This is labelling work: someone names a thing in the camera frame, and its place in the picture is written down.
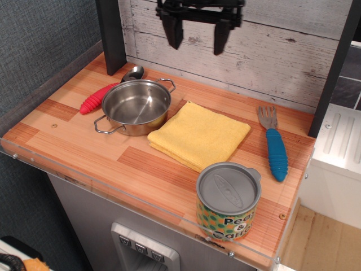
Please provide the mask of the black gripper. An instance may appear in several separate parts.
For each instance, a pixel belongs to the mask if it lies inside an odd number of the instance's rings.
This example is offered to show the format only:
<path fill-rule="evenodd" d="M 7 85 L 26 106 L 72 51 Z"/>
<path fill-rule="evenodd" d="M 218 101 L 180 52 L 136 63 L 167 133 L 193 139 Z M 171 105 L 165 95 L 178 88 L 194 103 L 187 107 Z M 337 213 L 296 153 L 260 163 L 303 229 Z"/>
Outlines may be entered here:
<path fill-rule="evenodd" d="M 223 53 L 230 31 L 241 25 L 245 1 L 157 1 L 169 45 L 178 50 L 183 41 L 183 21 L 214 24 L 214 55 Z"/>

